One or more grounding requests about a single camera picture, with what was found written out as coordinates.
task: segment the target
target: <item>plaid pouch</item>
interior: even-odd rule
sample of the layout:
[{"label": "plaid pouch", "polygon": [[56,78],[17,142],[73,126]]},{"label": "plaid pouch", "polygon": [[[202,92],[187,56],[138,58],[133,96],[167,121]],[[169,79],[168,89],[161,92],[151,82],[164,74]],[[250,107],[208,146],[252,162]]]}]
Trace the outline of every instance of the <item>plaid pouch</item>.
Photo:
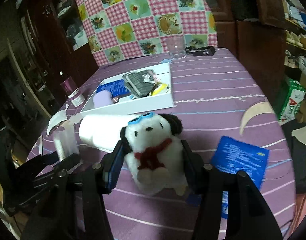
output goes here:
[{"label": "plaid pouch", "polygon": [[152,70],[140,72],[129,72],[123,75],[125,87],[136,97],[147,96],[155,85],[154,73]]}]

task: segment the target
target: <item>paper towel roll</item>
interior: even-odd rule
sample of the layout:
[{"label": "paper towel roll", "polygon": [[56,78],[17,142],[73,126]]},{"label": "paper towel roll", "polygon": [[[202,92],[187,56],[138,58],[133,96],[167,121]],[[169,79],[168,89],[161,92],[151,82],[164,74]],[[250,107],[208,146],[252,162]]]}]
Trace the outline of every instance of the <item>paper towel roll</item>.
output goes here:
[{"label": "paper towel roll", "polygon": [[120,139],[120,131],[127,123],[140,116],[91,114],[81,122],[79,135],[83,143],[105,152],[112,152]]}]

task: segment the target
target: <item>stuffed dog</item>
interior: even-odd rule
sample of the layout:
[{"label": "stuffed dog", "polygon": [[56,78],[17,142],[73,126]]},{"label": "stuffed dog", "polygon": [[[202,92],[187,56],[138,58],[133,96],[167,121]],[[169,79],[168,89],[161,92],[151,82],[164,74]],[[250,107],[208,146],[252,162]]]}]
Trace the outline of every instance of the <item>stuffed dog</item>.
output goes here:
[{"label": "stuffed dog", "polygon": [[154,195],[163,188],[184,194],[183,146],[177,137],[181,131],[181,120],[175,115],[153,112],[136,117],[121,129],[125,162],[144,194]]}]

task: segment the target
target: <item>table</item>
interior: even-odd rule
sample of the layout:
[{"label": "table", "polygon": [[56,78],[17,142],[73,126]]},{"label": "table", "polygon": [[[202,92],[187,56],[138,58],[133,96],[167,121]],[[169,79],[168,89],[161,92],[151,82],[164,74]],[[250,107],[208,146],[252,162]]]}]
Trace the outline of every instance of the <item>table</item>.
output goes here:
[{"label": "table", "polygon": [[[158,64],[164,58],[167,54],[151,55],[99,69],[81,86],[81,91],[90,97],[103,79]],[[243,112],[254,103],[266,100],[260,88],[224,48],[217,49],[213,57],[187,56],[171,62],[170,67],[175,106],[155,112],[177,115],[183,123],[181,138],[206,162],[210,161],[223,135],[270,149],[261,193],[285,235],[294,217],[295,180],[283,132],[274,114],[261,114],[250,120],[243,136],[239,135]],[[69,104],[68,116],[79,113],[83,107]],[[101,160],[105,153],[83,144],[78,129],[79,124],[75,134],[82,158],[88,164]],[[53,141],[46,137],[46,128],[42,136],[44,154],[55,151]],[[33,147],[28,159],[38,155],[38,145]],[[121,171],[116,189],[104,196],[104,202],[113,235],[118,240],[188,240],[198,212],[198,208],[188,206],[185,198],[177,196],[173,189],[165,189],[155,196],[143,195],[126,167]],[[83,228],[81,206],[81,197],[77,195],[78,224]],[[226,222],[221,221],[219,239],[225,237]]]}]

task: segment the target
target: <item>green and white carton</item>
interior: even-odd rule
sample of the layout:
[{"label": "green and white carton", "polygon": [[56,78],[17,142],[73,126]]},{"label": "green and white carton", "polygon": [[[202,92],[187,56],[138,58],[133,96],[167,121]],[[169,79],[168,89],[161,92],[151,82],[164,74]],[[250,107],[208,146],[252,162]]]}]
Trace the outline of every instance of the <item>green and white carton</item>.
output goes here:
[{"label": "green and white carton", "polygon": [[298,81],[285,77],[273,104],[280,125],[295,119],[305,93],[305,88]]}]

